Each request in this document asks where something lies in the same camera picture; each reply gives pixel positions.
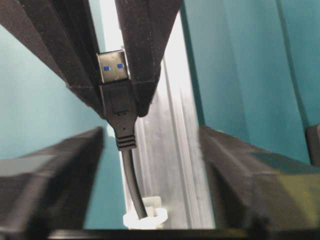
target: black connector housing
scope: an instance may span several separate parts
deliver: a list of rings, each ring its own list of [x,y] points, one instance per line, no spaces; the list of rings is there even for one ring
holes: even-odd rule
[[[129,79],[100,86],[104,116],[113,127],[119,151],[136,147],[137,105]]]

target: teal wall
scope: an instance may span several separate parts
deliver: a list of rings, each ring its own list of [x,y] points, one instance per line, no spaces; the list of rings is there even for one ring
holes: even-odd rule
[[[184,1],[182,19],[200,123],[309,163],[304,128],[320,122],[316,4],[319,1]],[[302,31],[307,31],[307,40]]]
[[[104,49],[99,1],[91,7],[100,49]],[[0,159],[55,144],[106,122],[67,88],[47,66],[0,25]],[[119,154],[105,131],[86,227],[123,228],[125,213]]]
[[[320,123],[320,1],[281,0],[293,80],[306,126]]]

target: black cable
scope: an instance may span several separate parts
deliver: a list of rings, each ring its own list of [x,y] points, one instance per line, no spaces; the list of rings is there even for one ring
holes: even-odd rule
[[[146,218],[148,215],[139,191],[131,149],[122,151],[122,160],[126,182],[128,184],[135,211],[139,219]]]

